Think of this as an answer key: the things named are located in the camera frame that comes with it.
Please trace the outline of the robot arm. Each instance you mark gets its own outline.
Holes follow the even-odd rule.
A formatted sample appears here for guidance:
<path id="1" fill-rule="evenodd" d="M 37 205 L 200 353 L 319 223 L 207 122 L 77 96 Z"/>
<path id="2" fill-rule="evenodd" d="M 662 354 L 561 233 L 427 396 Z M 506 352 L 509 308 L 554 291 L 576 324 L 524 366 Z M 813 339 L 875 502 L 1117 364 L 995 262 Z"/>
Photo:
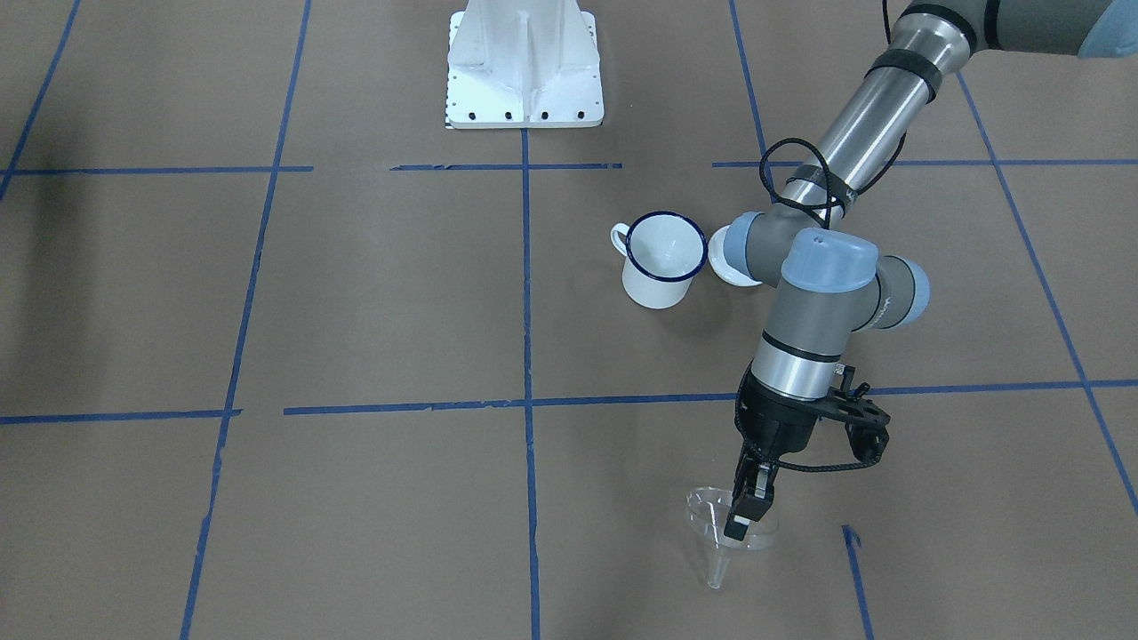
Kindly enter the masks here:
<path id="1" fill-rule="evenodd" d="M 761 178 L 772 210 L 739 216 L 723 236 L 724 263 L 777 292 L 735 400 L 742 450 L 721 525 L 734 541 L 772 510 L 784 456 L 805 450 L 820 419 L 842 424 L 849 469 L 885 453 L 889 417 L 866 397 L 869 385 L 853 388 L 841 359 L 853 333 L 893 331 L 923 315 L 931 285 L 913 260 L 882 255 L 840 222 L 893 166 L 913 121 L 975 54 L 1135 54 L 1135 3 L 913 1 L 885 33 L 885 51 L 820 143 L 785 138 L 767 150 L 809 154 L 783 187 Z"/>

